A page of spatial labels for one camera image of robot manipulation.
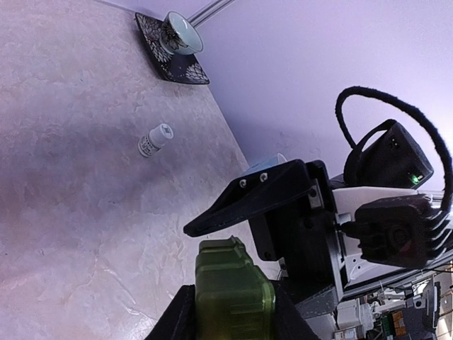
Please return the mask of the green pill organizer box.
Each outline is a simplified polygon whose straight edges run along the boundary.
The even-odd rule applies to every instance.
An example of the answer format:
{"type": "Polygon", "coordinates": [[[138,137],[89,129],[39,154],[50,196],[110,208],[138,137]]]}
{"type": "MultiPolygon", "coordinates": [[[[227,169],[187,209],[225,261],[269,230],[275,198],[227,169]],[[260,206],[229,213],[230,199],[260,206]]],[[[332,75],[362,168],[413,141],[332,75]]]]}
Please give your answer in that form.
{"type": "Polygon", "coordinates": [[[274,338],[275,289],[239,238],[200,242],[195,311],[197,339],[274,338]]]}

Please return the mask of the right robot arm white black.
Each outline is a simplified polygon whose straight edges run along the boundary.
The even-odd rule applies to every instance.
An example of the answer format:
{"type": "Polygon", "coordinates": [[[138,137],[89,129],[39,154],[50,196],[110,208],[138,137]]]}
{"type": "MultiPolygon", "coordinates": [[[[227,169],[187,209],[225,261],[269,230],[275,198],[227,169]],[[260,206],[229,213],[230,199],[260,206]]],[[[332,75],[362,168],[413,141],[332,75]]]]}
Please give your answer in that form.
{"type": "Polygon", "coordinates": [[[283,261],[282,286],[297,303],[339,302],[395,287],[452,259],[452,158],[415,106],[362,86],[343,90],[335,115],[351,151],[341,175],[299,159],[234,179],[183,229],[201,237],[247,222],[259,257],[283,261]],[[343,117],[351,96],[393,106],[429,134],[444,169],[441,195],[420,190],[433,174],[421,147],[388,119],[354,141],[343,117]]]}

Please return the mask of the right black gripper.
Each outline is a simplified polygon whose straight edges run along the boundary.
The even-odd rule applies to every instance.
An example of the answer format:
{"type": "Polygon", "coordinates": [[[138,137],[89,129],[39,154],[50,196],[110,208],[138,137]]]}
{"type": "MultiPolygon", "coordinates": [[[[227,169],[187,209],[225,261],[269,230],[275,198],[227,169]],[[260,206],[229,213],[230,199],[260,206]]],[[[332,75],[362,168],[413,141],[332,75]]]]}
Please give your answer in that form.
{"type": "Polygon", "coordinates": [[[295,159],[234,179],[183,232],[201,237],[249,220],[259,257],[284,261],[287,277],[277,283],[294,304],[336,305],[343,289],[335,263],[335,213],[325,164],[295,159]]]}

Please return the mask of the white pill bottle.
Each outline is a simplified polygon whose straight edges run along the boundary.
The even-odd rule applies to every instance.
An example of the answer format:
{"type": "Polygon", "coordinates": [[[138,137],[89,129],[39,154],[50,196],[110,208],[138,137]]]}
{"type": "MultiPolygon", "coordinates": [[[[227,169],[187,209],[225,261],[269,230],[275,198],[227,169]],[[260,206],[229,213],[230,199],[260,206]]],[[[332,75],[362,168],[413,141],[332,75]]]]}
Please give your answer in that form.
{"type": "Polygon", "coordinates": [[[150,157],[162,149],[165,144],[174,138],[170,125],[162,123],[139,138],[137,148],[143,157],[150,157]]]}

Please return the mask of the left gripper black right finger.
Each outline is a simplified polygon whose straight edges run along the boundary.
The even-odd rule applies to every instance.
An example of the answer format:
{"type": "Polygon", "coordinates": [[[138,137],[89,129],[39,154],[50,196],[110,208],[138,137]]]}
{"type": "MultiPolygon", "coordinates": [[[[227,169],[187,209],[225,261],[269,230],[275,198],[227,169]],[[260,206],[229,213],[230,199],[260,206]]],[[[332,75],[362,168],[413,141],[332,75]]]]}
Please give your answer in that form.
{"type": "Polygon", "coordinates": [[[277,281],[272,281],[272,285],[275,291],[274,339],[319,340],[311,327],[302,319],[283,287],[277,281]]]}

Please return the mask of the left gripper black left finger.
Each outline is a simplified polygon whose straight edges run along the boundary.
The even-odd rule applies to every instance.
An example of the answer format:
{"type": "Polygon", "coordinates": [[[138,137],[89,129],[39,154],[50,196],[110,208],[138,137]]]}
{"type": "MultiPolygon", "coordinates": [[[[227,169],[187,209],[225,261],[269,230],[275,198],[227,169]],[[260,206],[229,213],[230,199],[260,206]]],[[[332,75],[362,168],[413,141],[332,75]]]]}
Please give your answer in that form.
{"type": "Polygon", "coordinates": [[[183,285],[144,340],[196,339],[195,286],[183,285]]]}

